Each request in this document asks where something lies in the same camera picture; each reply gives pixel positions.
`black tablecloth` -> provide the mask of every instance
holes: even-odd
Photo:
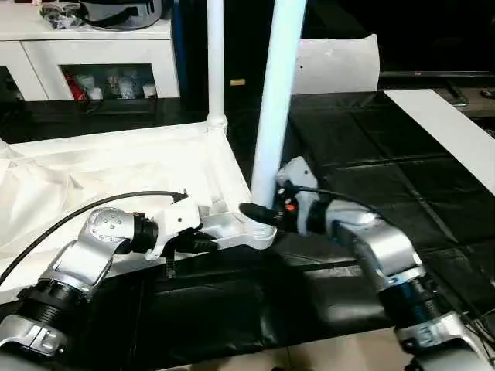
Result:
[[[0,115],[0,138],[11,143],[206,117],[177,100],[0,104]],[[227,112],[247,180],[258,117],[257,107]],[[382,93],[297,97],[289,123],[286,160],[304,155],[322,186],[380,209],[465,309],[495,308],[495,198],[428,133]],[[174,280],[160,267],[106,280],[63,361],[161,369],[390,325],[342,247],[289,233],[265,251],[181,260]]]

